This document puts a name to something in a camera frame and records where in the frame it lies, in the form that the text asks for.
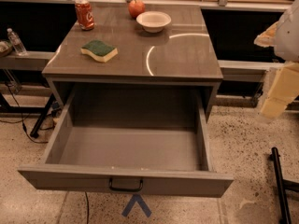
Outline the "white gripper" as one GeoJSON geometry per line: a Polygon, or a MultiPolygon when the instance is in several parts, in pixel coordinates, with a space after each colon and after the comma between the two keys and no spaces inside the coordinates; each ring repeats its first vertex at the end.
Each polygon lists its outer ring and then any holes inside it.
{"type": "MultiPolygon", "coordinates": [[[[254,44],[263,48],[274,46],[278,57],[299,62],[299,0],[294,0],[278,23],[273,23],[257,35],[254,44]]],[[[276,119],[298,96],[299,63],[285,63],[275,73],[260,114],[266,119],[276,119]]]]}

